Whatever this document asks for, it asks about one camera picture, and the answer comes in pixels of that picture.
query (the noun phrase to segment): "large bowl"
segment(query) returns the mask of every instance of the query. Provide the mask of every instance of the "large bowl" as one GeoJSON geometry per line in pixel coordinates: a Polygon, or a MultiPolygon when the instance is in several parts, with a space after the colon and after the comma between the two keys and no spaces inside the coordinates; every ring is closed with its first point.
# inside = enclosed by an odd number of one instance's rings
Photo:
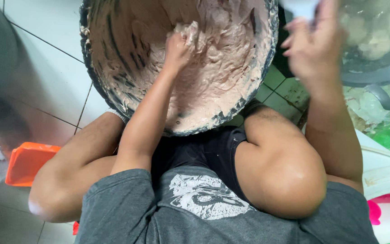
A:
{"type": "MultiPolygon", "coordinates": [[[[115,4],[116,6],[118,5],[117,4],[118,0],[84,0],[83,4],[81,5],[80,25],[81,25],[81,37],[82,37],[81,40],[82,53],[84,55],[85,66],[88,69],[88,73],[91,79],[93,80],[93,84],[96,90],[105,99],[106,103],[111,108],[118,111],[122,116],[130,118],[134,113],[134,109],[129,108],[126,103],[126,99],[121,99],[121,97],[118,96],[110,86],[107,86],[107,83],[111,81],[104,79],[103,75],[102,76],[99,75],[103,71],[102,67],[94,67],[92,62],[92,56],[97,55],[97,53],[95,53],[95,51],[92,49],[91,41],[89,39],[89,36],[91,34],[89,26],[90,24],[97,25],[97,23],[94,23],[95,21],[94,14],[96,13],[95,11],[97,9],[101,9],[102,3],[104,2],[109,3],[109,1],[116,1],[115,4]]],[[[243,94],[240,99],[237,99],[235,101],[235,106],[230,111],[221,111],[213,118],[211,118],[209,123],[205,125],[200,125],[190,130],[175,131],[175,130],[165,129],[164,132],[165,135],[187,136],[187,135],[197,134],[218,127],[221,124],[231,120],[237,113],[240,112],[240,110],[249,101],[251,101],[255,97],[260,85],[263,82],[264,77],[268,72],[268,68],[274,58],[275,47],[276,47],[277,37],[278,37],[278,24],[279,24],[278,2],[277,0],[264,0],[264,7],[265,9],[262,9],[262,12],[266,13],[265,18],[268,19],[269,26],[267,28],[262,24],[260,24],[260,16],[258,16],[257,14],[254,15],[255,41],[257,44],[260,43],[262,45],[256,46],[255,57],[252,59],[252,62],[250,64],[250,68],[254,69],[256,63],[258,62],[256,69],[261,69],[260,71],[261,75],[259,76],[259,78],[250,81],[252,82],[252,84],[251,86],[249,86],[249,89],[247,90],[246,94],[243,94]],[[262,34],[266,34],[266,32],[269,32],[268,35],[270,36],[269,40],[265,38],[261,38],[262,34]],[[259,60],[258,61],[256,60],[258,57],[264,57],[264,56],[266,57],[265,59],[264,58],[262,59],[264,60],[264,62],[262,60],[261,62],[259,60]]],[[[112,25],[111,18],[107,18],[107,23],[103,23],[103,28],[107,28],[107,30],[111,30],[110,27],[111,25],[112,25]]]]}

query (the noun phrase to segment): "black shorts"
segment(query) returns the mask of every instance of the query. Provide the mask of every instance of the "black shorts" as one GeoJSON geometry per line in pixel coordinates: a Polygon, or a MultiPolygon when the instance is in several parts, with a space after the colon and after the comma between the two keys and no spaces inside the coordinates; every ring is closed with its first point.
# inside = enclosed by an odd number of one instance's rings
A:
{"type": "Polygon", "coordinates": [[[231,191],[249,203],[240,188],[234,166],[236,149],[242,141],[246,141],[245,132],[235,126],[186,137],[162,137],[151,162],[153,187],[170,169],[201,166],[213,170],[231,191]]]}

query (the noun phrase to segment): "printed graphic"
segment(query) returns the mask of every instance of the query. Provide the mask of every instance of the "printed graphic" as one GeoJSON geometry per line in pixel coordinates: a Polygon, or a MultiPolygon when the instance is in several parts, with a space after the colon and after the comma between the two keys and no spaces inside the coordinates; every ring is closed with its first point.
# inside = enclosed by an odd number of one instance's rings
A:
{"type": "Polygon", "coordinates": [[[204,220],[221,219],[254,210],[219,178],[177,174],[169,185],[175,199],[171,205],[186,209],[204,220]]]}

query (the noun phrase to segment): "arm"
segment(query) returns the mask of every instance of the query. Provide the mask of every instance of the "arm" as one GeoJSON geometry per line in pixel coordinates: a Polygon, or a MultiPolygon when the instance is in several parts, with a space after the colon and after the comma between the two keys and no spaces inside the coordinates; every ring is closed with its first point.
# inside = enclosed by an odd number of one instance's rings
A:
{"type": "Polygon", "coordinates": [[[165,64],[121,136],[111,175],[128,169],[151,169],[151,157],[165,128],[169,100],[178,74],[189,62],[180,33],[166,43],[165,64]]]}
{"type": "Polygon", "coordinates": [[[328,180],[363,193],[362,151],[339,76],[344,35],[338,23],[338,5],[338,0],[321,1],[313,32],[304,19],[291,22],[287,28],[292,35],[283,43],[290,49],[284,55],[311,95],[306,139],[320,154],[328,180]]]}

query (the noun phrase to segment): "white tile floor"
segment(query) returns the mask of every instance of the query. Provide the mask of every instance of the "white tile floor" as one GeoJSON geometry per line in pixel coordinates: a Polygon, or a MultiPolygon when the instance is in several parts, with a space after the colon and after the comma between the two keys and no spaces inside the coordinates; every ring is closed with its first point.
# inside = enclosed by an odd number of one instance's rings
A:
{"type": "MultiPolygon", "coordinates": [[[[28,123],[33,142],[62,146],[108,108],[91,86],[83,63],[80,4],[81,0],[0,0],[20,43],[18,68],[2,89],[28,123]]],[[[284,80],[272,66],[257,99],[297,122],[307,95],[295,80],[284,80]]],[[[242,123],[241,116],[230,122],[242,123]]],[[[73,223],[38,220],[28,209],[28,195],[29,188],[0,183],[0,244],[73,243],[73,223]]]]}

